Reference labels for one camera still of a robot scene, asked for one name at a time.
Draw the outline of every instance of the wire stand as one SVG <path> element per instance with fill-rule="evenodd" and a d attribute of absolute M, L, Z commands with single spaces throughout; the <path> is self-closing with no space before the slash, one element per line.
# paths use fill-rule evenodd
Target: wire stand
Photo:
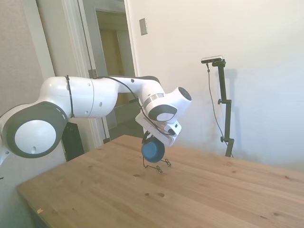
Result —
<path fill-rule="evenodd" d="M 169 162 L 168 159 L 161 160 L 161 162 L 162 162 L 162 161 L 165 162 L 165 163 L 167 163 L 167 165 L 168 165 L 169 167 L 171 166 L 171 163 Z M 163 173 L 162 169 L 161 169 L 158 165 L 157 165 L 156 167 L 150 166 L 150 165 L 145 165 L 145 164 L 144 164 L 144 156 L 142 156 L 142 162 L 143 162 L 143 166 L 144 166 L 145 168 L 150 167 L 150 168 L 156 169 L 159 173 Z"/>

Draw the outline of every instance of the wooden table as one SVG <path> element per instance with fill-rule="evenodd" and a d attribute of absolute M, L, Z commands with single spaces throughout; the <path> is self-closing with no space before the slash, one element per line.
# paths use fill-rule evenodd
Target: wooden table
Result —
<path fill-rule="evenodd" d="M 304 173 L 122 136 L 18 186 L 52 228 L 303 228 Z"/>

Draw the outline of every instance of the wall outlet plate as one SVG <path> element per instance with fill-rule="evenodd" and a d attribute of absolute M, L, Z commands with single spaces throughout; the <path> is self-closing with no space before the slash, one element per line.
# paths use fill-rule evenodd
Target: wall outlet plate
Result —
<path fill-rule="evenodd" d="M 143 18 L 143 19 L 139 20 L 139 26 L 141 28 L 142 36 L 148 34 L 146 18 Z"/>

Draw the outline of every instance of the door frame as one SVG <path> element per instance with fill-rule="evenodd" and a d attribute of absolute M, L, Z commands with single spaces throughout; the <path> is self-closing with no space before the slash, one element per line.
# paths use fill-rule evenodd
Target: door frame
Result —
<path fill-rule="evenodd" d="M 139 76 L 139 68 L 137 65 L 137 52 L 136 52 L 136 46 L 135 46 L 135 39 L 134 39 L 134 28 L 132 26 L 132 14 L 131 14 L 131 6 L 130 6 L 130 0 L 124 0 L 124 7 L 125 7 L 125 14 L 127 17 L 127 24 L 128 24 L 128 30 L 129 30 L 129 37 L 130 37 L 130 43 L 131 43 L 131 52 L 132 52 L 132 59 L 133 59 L 133 65 L 134 65 L 134 72 L 135 76 Z"/>
<path fill-rule="evenodd" d="M 80 10 L 84 8 L 78 5 L 77 0 L 62 0 L 66 24 L 70 34 L 71 43 L 76 59 L 77 68 L 81 77 L 90 78 L 89 70 L 96 69 L 95 63 L 90 62 L 89 54 L 93 54 L 91 48 L 87 48 L 86 43 L 90 38 L 86 21 L 82 21 Z M 107 128 L 106 118 L 89 118 L 95 148 L 104 144 L 104 139 L 108 138 L 109 130 Z"/>
<path fill-rule="evenodd" d="M 76 62 L 77 62 L 77 68 L 80 73 L 81 77 L 89 78 L 89 69 L 96 69 L 95 62 L 90 61 L 89 55 L 93 56 L 93 50 L 89 35 L 88 26 L 86 23 L 86 20 L 82 20 L 81 15 L 84 15 L 85 18 L 85 9 L 83 6 L 82 0 L 62 0 L 63 2 L 63 9 L 66 16 L 66 22 L 67 27 L 69 30 L 69 34 L 71 37 L 71 42 L 73 46 L 73 51 L 75 54 Z M 129 31 L 129 37 L 130 37 L 130 43 L 131 43 L 131 51 L 132 51 L 132 59 L 134 64 L 134 72 L 135 76 L 138 76 L 139 70 L 137 67 L 137 61 L 136 61 L 136 49 L 134 45 L 134 39 L 133 39 L 133 28 L 131 24 L 131 14 L 130 14 L 130 5 L 128 0 L 124 0 L 125 5 L 125 14 L 127 17 L 127 24 L 128 24 L 128 31 Z M 105 10 L 100 7 L 94 7 L 95 12 L 95 20 L 97 29 L 99 30 L 98 21 L 97 21 L 97 13 L 96 11 L 109 11 Z M 95 147 L 99 147 L 104 144 L 104 139 L 110 138 L 109 135 L 109 129 L 106 121 L 106 117 L 103 118 L 96 118 L 96 119 L 89 119 L 90 128 L 93 135 L 94 145 Z"/>

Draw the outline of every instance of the white wall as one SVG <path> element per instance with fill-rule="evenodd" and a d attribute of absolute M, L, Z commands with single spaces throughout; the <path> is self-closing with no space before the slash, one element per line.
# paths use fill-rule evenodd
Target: white wall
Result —
<path fill-rule="evenodd" d="M 16 105 L 36 101 L 43 79 L 54 74 L 39 20 L 35 0 L 0 1 L 0 115 Z M 36 37 L 40 37 L 39 43 L 34 44 Z M 61 144 L 42 158 L 11 154 L 5 160 L 0 167 L 0 177 L 4 177 L 0 180 L 1 228 L 32 227 L 16 186 L 64 162 Z"/>
<path fill-rule="evenodd" d="M 304 171 L 303 0 L 128 0 L 139 75 L 193 98 L 177 144 L 225 154 L 202 57 L 223 55 L 237 158 Z M 146 18 L 148 34 L 140 35 Z M 216 68 L 211 89 L 219 98 Z M 224 105 L 216 104 L 224 128 Z"/>

